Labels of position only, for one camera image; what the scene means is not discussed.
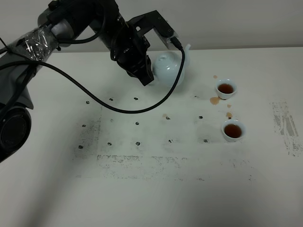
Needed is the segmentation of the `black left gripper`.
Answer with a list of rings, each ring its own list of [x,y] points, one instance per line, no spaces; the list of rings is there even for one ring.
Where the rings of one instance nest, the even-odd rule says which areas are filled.
[[[146,51],[144,41],[132,26],[122,25],[112,37],[111,60],[117,62],[130,77],[139,79],[143,86],[153,82],[151,60]]]

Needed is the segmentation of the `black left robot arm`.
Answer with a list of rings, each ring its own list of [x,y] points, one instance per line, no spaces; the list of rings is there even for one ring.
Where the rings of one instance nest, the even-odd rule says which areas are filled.
[[[26,142],[33,109],[27,85],[54,50],[100,39],[127,74],[143,85],[154,79],[145,34],[154,28],[156,11],[125,21],[113,0],[53,0],[38,27],[6,45],[0,59],[0,158]]]

